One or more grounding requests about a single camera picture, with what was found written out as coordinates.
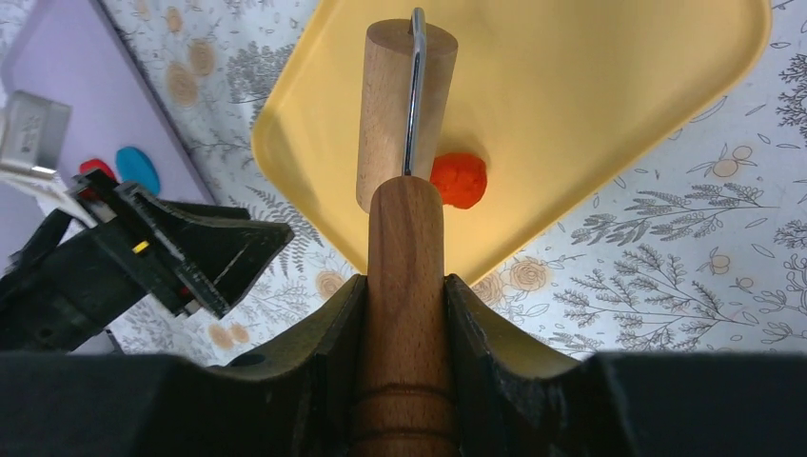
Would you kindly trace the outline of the yellow tray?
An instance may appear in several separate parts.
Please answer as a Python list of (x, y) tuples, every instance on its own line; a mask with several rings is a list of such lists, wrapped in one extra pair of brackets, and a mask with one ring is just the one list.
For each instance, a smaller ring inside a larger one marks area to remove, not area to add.
[[(319, 4), (256, 121), (263, 175), (358, 271), (355, 199), (364, 37), (411, 1)], [(474, 284), (747, 75), (766, 1), (425, 1), (459, 56), (440, 148), (488, 165), (445, 216), (445, 267)]]

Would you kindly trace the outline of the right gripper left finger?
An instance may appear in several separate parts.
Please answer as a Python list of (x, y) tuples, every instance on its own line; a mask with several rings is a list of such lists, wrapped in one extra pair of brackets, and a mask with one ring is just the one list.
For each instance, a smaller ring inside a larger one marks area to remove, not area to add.
[(7, 353), (5, 456), (345, 456), (366, 280), (226, 366)]

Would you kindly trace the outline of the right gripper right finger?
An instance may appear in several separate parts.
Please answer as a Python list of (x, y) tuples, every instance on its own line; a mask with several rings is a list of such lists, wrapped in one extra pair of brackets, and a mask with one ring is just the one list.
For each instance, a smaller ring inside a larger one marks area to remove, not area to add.
[(806, 358), (615, 352), (577, 361), (444, 282), (465, 456), (802, 456)]

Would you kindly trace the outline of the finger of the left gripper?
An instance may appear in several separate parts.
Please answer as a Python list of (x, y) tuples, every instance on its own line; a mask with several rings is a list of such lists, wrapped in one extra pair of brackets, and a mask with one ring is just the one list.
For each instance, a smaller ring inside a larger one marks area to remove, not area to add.
[(167, 262), (169, 295), (157, 297), (174, 313), (195, 303), (227, 315), (294, 238), (290, 225), (253, 220), (243, 208), (168, 202), (139, 188), (135, 211)]

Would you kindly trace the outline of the red dough ball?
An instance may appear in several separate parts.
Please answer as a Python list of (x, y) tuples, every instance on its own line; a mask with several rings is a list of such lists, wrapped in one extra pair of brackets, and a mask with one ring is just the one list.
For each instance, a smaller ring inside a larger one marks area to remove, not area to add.
[(487, 166), (483, 159), (471, 153), (447, 153), (435, 158), (430, 182), (445, 205), (471, 209), (486, 191)]

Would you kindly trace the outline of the wooden dough roller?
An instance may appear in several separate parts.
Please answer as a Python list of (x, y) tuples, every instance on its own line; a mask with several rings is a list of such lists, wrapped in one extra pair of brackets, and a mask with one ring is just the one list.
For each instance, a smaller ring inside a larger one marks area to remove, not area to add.
[(356, 198), (369, 216), (353, 456), (456, 456), (443, 203), (429, 175), (457, 40), (422, 8), (365, 34)]

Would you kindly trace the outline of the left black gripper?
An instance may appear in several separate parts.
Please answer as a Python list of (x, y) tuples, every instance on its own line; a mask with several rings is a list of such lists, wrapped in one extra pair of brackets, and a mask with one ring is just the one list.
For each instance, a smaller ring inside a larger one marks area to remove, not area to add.
[(1, 349), (69, 352), (146, 295), (175, 315), (191, 303), (223, 317), (217, 283), (229, 261), (215, 253), (230, 209), (166, 201), (99, 169), (73, 177), (70, 197), (93, 222), (72, 237), (56, 209), (12, 257), (1, 279)]

